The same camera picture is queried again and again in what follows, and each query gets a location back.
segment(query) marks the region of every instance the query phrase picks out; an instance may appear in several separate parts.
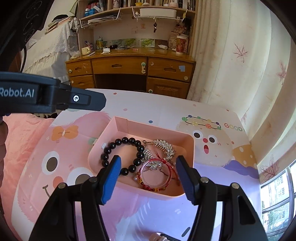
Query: flower crown illustration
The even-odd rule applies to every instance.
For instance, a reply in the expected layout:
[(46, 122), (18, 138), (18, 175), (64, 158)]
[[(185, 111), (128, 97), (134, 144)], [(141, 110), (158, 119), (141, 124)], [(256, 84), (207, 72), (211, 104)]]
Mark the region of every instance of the flower crown illustration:
[[(207, 121), (207, 122), (209, 122), (209, 123), (214, 123), (214, 124), (217, 125), (217, 128), (212, 127), (212, 125), (209, 124), (209, 123), (203, 125), (203, 124), (199, 124), (199, 123), (197, 123), (196, 121), (192, 121), (192, 123), (187, 122), (187, 121), (188, 121), (188, 118), (196, 118), (196, 119), (200, 119), (200, 120), (205, 120), (205, 121)], [(205, 127), (208, 128), (208, 129), (221, 130), (221, 126), (220, 126), (219, 122), (212, 122), (210, 119), (207, 119), (207, 120), (206, 120), (206, 119), (201, 118), (200, 116), (195, 117), (195, 116), (192, 116), (192, 115), (188, 115), (187, 117), (182, 117), (182, 121), (186, 122), (187, 124), (193, 125), (193, 126), (205, 126)]]

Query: orange bow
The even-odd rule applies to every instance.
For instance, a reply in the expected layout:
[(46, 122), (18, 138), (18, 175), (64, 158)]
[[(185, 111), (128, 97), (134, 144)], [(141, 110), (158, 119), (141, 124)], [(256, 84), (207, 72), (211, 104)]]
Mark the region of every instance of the orange bow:
[(78, 136), (78, 126), (70, 126), (64, 130), (61, 126), (56, 126), (52, 131), (52, 140), (56, 141), (61, 137), (66, 137), (67, 139), (74, 139)]

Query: blue gripper pad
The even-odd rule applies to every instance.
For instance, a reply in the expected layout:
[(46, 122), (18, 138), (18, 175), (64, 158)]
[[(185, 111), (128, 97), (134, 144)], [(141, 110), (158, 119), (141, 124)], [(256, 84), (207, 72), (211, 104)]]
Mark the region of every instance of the blue gripper pad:
[(187, 161), (183, 156), (178, 156), (176, 160), (176, 169), (183, 186), (186, 197), (193, 205), (196, 205), (195, 194), (199, 190), (198, 172), (193, 172), (194, 169), (190, 168)]
[(115, 155), (112, 158), (109, 166), (106, 168), (102, 178), (101, 178), (101, 189), (102, 189), (102, 197), (101, 203), (105, 205), (107, 201), (110, 200), (117, 178), (119, 176), (121, 170), (121, 158), (118, 155)]

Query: pink blanket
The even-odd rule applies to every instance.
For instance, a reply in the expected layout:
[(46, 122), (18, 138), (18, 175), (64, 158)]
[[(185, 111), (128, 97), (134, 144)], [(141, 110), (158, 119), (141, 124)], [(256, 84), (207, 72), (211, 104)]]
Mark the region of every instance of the pink blanket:
[(32, 114), (11, 114), (3, 117), (3, 120), (8, 125), (8, 136), (5, 142), (7, 154), (4, 158), (4, 179), (0, 193), (5, 219), (12, 229), (12, 203), (21, 173), (38, 141), (54, 119), (43, 119)]

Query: cartoon eye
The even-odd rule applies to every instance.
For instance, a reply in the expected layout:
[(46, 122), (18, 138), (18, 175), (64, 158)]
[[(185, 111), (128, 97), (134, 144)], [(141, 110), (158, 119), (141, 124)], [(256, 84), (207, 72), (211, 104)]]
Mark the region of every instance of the cartoon eye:
[(70, 172), (67, 178), (67, 184), (70, 185), (76, 185), (84, 183), (87, 179), (90, 177), (93, 177), (94, 174), (85, 167), (78, 167), (75, 168)]
[(197, 139), (201, 139), (203, 137), (203, 134), (201, 131), (195, 130), (195, 131), (193, 131), (193, 136)]
[(208, 139), (210, 142), (212, 142), (214, 144), (218, 142), (217, 137), (215, 137), (213, 135), (209, 135)]
[(43, 158), (41, 167), (46, 175), (52, 174), (59, 165), (59, 154), (56, 151), (48, 152)]

